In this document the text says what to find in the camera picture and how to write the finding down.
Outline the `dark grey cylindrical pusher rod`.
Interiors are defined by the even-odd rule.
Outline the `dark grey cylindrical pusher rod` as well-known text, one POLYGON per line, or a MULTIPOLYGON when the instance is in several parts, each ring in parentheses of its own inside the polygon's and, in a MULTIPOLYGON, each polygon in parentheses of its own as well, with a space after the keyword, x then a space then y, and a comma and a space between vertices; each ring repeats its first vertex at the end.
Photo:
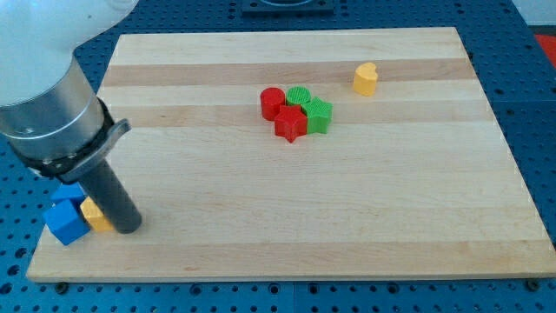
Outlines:
POLYGON ((107 161, 80 176, 79 183, 118 233, 139 229, 142 215, 107 161))

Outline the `black clamp flange mount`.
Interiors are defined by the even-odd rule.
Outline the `black clamp flange mount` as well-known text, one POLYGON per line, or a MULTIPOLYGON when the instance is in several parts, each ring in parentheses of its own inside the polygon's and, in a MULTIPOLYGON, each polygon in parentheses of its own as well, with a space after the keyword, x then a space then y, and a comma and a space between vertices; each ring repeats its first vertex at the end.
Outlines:
POLYGON ((131 125, 127 119, 115 122, 105 103, 97 98, 88 106, 100 116, 102 126, 85 139, 83 134, 69 133, 69 127, 45 137, 12 138, 11 148, 21 161, 38 175, 55 177, 63 183, 74 183, 92 173, 114 148, 131 125))

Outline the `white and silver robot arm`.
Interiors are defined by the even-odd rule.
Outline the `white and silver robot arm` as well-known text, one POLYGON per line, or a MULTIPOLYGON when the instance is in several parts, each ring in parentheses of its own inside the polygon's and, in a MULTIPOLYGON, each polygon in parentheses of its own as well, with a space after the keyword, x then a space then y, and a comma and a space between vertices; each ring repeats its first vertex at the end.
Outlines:
POLYGON ((1 134, 40 176, 78 182, 123 234, 142 216, 105 157, 131 128, 116 121, 74 56, 138 0, 1 3, 1 134))

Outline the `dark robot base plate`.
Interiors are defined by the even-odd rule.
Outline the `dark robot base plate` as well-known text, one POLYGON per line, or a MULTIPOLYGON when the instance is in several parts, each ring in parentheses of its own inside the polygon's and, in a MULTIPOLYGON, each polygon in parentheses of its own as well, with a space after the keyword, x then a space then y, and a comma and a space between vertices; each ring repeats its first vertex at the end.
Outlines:
POLYGON ((241 0, 238 2, 243 17, 264 15, 296 15, 334 13, 335 0, 241 0))

